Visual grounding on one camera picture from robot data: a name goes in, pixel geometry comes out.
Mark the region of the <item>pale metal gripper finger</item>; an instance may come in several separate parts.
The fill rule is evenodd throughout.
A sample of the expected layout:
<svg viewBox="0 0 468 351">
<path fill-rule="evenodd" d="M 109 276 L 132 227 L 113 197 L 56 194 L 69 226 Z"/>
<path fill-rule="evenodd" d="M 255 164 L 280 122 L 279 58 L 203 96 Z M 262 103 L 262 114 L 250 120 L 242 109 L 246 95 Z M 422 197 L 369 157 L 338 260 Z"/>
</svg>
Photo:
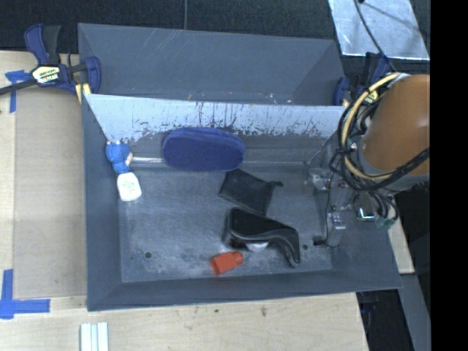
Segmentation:
<svg viewBox="0 0 468 351">
<path fill-rule="evenodd" d="M 347 231 L 343 212 L 337 210 L 334 205 L 327 207 L 325 212 L 325 244 L 330 248 L 336 248 L 341 243 Z"/>
<path fill-rule="evenodd" d="M 317 163 L 308 163 L 309 176 L 306 181 L 308 186 L 314 189 L 317 194 L 331 194 L 343 190 L 344 181 L 339 174 L 339 171 L 333 166 L 326 164 L 325 166 Z"/>
</svg>

